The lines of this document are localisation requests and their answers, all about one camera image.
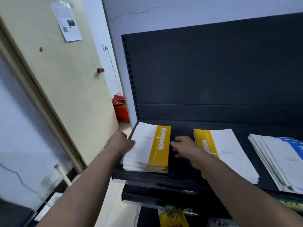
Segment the floor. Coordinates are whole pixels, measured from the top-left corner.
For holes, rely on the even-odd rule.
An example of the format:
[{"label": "floor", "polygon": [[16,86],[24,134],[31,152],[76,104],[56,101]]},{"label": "floor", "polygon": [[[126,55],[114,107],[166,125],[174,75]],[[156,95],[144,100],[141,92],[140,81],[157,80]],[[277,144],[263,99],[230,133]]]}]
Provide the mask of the floor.
[{"label": "floor", "polygon": [[[129,123],[120,122],[119,130],[129,136],[131,133],[131,126]],[[111,180],[109,183],[95,227],[137,226],[141,206],[127,204],[121,201],[124,183],[125,182],[122,180]]]}]

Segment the wall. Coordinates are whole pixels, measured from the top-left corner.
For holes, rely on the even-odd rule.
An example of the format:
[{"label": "wall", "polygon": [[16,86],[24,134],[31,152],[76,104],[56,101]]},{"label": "wall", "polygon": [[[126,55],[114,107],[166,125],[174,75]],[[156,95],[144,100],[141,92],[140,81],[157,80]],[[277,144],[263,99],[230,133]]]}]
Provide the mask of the wall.
[{"label": "wall", "polygon": [[103,0],[132,126],[137,121],[121,35],[303,11],[303,0]]},{"label": "wall", "polygon": [[[24,183],[47,198],[72,163],[42,115],[28,99],[0,53],[0,163],[19,173]],[[33,210],[42,204],[17,175],[0,167],[0,197]]]},{"label": "wall", "polygon": [[[117,92],[122,92],[122,87],[120,83],[116,60],[114,57],[111,38],[108,32],[102,1],[82,0],[82,2],[86,11],[86,15],[89,19],[89,24],[92,29],[92,35],[96,44],[102,68],[105,69],[104,76],[106,79],[106,83],[109,92],[113,97]],[[103,50],[102,44],[104,47],[106,46],[108,48],[112,63],[109,58],[108,51]]]}]

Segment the hand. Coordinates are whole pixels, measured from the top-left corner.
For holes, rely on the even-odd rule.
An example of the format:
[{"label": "hand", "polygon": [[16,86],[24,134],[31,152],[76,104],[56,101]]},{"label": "hand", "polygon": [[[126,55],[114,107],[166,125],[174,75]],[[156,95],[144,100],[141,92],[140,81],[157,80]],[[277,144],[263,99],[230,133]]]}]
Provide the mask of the hand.
[{"label": "hand", "polygon": [[135,144],[134,140],[127,139],[127,135],[122,131],[117,131],[112,137],[107,141],[104,150],[107,149],[110,152],[114,152],[118,156],[125,154],[130,151]]},{"label": "hand", "polygon": [[200,148],[190,137],[178,136],[176,142],[171,141],[173,151],[179,152],[176,154],[176,158],[187,158],[190,160],[192,166],[198,169],[197,157],[206,153]]}]

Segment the yellow plastic bag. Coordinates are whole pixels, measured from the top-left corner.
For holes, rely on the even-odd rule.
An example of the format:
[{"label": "yellow plastic bag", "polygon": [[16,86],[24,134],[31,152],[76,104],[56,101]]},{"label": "yellow plastic bag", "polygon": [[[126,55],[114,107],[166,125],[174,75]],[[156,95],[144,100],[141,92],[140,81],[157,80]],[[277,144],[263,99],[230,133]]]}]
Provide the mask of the yellow plastic bag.
[{"label": "yellow plastic bag", "polygon": [[159,212],[159,219],[161,227],[189,227],[184,214],[178,210],[162,210]]}]

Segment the beige door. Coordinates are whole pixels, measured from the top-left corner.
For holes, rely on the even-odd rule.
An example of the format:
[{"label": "beige door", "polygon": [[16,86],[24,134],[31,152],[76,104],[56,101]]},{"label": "beige door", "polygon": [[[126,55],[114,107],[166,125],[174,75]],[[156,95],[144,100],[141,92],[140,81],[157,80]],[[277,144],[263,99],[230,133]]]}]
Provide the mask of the beige door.
[{"label": "beige door", "polygon": [[54,113],[88,165],[118,122],[81,0],[69,3],[82,40],[66,43],[50,0],[0,0],[0,17]]}]

